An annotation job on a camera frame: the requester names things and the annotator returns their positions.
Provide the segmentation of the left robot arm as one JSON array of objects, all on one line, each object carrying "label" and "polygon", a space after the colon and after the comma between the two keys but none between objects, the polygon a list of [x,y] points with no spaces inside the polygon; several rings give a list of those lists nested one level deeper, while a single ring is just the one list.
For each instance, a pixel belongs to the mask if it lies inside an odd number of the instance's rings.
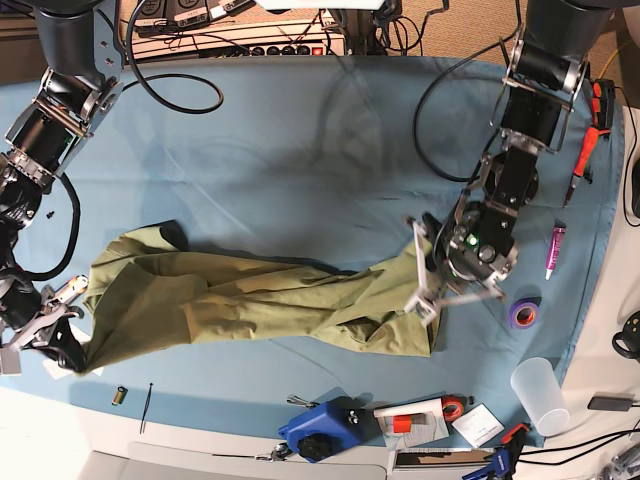
[{"label": "left robot arm", "polygon": [[473,173],[459,178],[460,196],[443,221],[410,219],[418,287],[405,305],[422,325],[445,305],[503,297],[499,287],[516,265],[513,230],[538,187],[536,163],[558,152],[589,72],[588,52],[625,1],[530,1],[518,18],[498,99],[502,117],[490,123],[502,141],[483,151]]}]

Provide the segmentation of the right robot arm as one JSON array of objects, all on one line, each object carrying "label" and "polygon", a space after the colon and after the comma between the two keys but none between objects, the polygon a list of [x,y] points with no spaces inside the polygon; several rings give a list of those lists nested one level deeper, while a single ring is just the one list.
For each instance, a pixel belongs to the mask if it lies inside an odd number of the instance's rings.
[{"label": "right robot arm", "polygon": [[[18,375],[20,354],[35,350],[68,371],[81,372],[86,356],[72,335],[70,319],[88,280],[77,276],[55,290],[75,251],[80,202],[65,170],[93,136],[123,91],[125,53],[119,39],[117,1],[32,1],[32,13],[47,69],[37,94],[5,135],[1,155],[1,327],[13,337],[1,344],[1,372]],[[15,259],[19,233],[38,212],[55,182],[72,206],[68,244],[48,271],[23,269]]]}]

